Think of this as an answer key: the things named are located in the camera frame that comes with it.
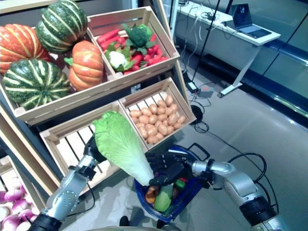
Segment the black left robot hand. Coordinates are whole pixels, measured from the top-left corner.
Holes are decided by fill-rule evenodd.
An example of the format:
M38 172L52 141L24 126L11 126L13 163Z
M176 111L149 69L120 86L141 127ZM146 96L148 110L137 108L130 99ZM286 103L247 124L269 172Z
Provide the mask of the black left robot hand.
M93 159L97 161L98 164L106 161L107 159L99 152L96 141L95 134L91 136L88 142L85 144L83 155L91 156Z

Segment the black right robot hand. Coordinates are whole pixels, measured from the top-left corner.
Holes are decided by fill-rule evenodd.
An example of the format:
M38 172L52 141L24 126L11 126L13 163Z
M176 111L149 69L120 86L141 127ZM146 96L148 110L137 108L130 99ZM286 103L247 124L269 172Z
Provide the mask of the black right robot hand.
M187 153L168 150L164 153L149 153L146 158L154 172L150 186L167 186L179 177L192 175L192 164L195 159Z

